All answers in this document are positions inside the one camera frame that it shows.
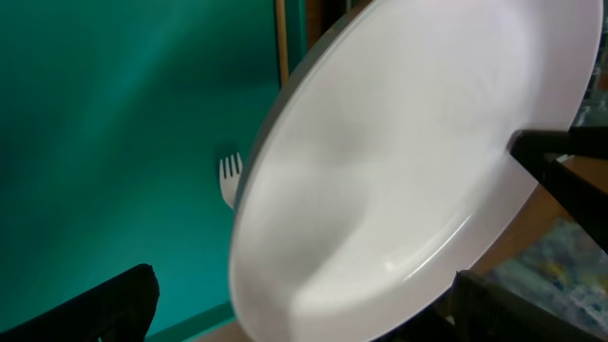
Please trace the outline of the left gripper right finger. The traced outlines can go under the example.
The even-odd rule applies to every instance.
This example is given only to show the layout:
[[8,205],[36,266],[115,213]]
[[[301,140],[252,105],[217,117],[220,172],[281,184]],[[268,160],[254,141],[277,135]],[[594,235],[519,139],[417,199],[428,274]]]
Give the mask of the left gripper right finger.
[[600,339],[471,271],[460,271],[448,292],[452,322],[431,308],[381,342],[600,342]]

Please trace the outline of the wooden chopstick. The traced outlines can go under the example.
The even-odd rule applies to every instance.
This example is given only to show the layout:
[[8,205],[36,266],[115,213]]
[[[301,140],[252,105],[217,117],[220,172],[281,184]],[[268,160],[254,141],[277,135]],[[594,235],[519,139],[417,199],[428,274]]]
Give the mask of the wooden chopstick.
[[285,86],[289,81],[290,72],[284,0],[275,0],[275,29],[280,85]]

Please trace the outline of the white plastic fork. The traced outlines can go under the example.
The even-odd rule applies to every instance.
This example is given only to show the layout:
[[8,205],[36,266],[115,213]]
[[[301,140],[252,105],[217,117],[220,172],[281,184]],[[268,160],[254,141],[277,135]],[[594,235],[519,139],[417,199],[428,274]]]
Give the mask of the white plastic fork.
[[243,164],[239,153],[219,161],[219,188],[225,203],[234,208]]

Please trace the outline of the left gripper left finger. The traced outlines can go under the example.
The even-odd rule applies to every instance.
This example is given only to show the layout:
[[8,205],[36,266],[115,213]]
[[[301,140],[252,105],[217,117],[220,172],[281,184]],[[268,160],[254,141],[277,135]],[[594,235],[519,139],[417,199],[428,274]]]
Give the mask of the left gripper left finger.
[[3,341],[143,341],[160,286],[139,264],[31,320],[1,333]]

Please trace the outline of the white round plate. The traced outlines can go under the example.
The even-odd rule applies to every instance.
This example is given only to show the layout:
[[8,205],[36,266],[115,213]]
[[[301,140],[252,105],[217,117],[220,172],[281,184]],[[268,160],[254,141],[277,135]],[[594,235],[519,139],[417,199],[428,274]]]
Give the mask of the white round plate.
[[600,0],[375,1],[297,67],[240,177],[231,300],[255,341],[370,341],[526,203],[520,129],[574,121]]

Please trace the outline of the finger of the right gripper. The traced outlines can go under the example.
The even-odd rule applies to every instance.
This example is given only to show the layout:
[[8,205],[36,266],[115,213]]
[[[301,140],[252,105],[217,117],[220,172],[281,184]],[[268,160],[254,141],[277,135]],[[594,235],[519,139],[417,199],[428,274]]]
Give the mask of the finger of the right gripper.
[[557,161],[561,155],[605,161],[605,126],[575,126],[567,131],[518,130],[509,142],[509,153],[602,250],[607,249],[607,194]]

